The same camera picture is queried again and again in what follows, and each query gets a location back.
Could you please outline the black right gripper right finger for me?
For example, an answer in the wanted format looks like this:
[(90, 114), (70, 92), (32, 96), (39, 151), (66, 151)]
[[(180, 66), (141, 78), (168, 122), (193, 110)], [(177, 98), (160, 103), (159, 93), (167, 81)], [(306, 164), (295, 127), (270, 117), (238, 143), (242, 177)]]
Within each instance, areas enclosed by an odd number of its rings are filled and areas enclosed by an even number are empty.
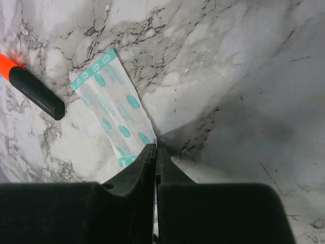
[(294, 243), (277, 193), (264, 184), (198, 184), (156, 152), (160, 243)]

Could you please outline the white dressing packet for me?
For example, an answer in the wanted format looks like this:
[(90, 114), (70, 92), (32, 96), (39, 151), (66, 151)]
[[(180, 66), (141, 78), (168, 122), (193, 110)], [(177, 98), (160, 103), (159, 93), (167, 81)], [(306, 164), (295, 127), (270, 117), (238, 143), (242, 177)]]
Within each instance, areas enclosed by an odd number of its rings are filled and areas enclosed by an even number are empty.
[(128, 166), (145, 145), (157, 143), (152, 123), (114, 49), (83, 71), (71, 88), (106, 132), (119, 166)]

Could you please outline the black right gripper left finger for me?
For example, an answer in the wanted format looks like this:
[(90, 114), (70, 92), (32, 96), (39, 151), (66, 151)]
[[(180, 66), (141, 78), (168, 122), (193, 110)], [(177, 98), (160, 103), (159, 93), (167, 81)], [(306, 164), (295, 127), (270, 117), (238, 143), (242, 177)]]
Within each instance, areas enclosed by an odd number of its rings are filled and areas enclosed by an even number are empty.
[(156, 146), (103, 184), (1, 185), (1, 243), (152, 243)]

